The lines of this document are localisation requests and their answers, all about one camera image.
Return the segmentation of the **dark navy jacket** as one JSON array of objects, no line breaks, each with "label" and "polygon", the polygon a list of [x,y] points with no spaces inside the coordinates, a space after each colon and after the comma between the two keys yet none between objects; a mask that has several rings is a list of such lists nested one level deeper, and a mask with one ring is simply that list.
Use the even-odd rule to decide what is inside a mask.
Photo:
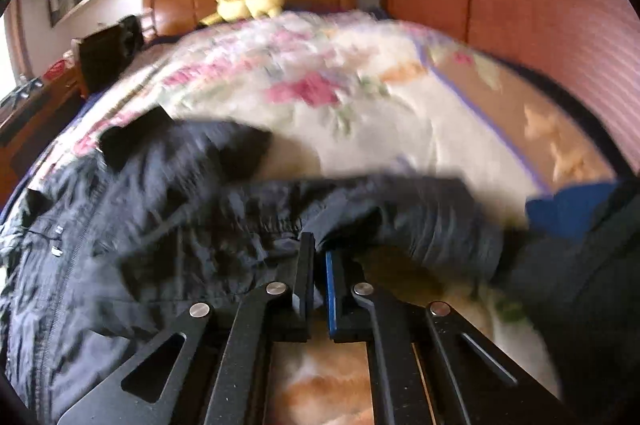
[{"label": "dark navy jacket", "polygon": [[502,233],[457,178],[374,174],[260,182],[272,136],[153,109],[25,190],[1,229],[1,363],[56,422],[179,313],[231,317],[254,287],[319,252],[392,249],[487,278]]}]

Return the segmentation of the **floral bed blanket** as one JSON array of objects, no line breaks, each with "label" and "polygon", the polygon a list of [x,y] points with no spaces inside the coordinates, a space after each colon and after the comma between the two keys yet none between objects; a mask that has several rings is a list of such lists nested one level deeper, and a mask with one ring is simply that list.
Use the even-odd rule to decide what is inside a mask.
[{"label": "floral bed blanket", "polygon": [[[521,223],[531,197],[616,178],[574,116],[502,62],[410,22],[285,12],[142,52],[55,138],[23,192],[96,151],[107,130],[157,108],[175,121],[270,133],[260,182],[457,178],[499,229]],[[330,252],[354,254],[406,301],[445,293],[461,305],[471,287],[453,272],[419,280],[406,253],[392,249]]]}]

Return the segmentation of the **dark wooden chair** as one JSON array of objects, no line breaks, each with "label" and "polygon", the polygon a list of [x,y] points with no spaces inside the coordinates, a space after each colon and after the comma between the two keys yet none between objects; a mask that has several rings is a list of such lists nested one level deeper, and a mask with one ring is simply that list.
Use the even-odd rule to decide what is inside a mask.
[{"label": "dark wooden chair", "polygon": [[111,87],[140,52],[143,44],[137,16],[121,18],[114,26],[85,37],[73,38],[70,50],[79,69],[82,96],[88,98]]}]

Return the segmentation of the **red basket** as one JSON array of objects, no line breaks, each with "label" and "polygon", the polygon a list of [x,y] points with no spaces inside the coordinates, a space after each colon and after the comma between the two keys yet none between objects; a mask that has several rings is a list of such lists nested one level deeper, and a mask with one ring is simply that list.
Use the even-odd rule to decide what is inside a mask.
[{"label": "red basket", "polygon": [[66,70],[66,61],[64,59],[58,59],[47,68],[46,72],[42,74],[42,79],[46,82],[54,81],[57,78],[60,78]]}]

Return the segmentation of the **yellow plush toy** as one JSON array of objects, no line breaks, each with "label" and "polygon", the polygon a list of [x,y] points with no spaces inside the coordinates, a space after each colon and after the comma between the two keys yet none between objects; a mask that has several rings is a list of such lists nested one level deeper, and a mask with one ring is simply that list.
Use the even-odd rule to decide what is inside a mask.
[{"label": "yellow plush toy", "polygon": [[287,0],[215,0],[215,11],[201,19],[200,26],[218,23],[277,17],[283,11]]}]

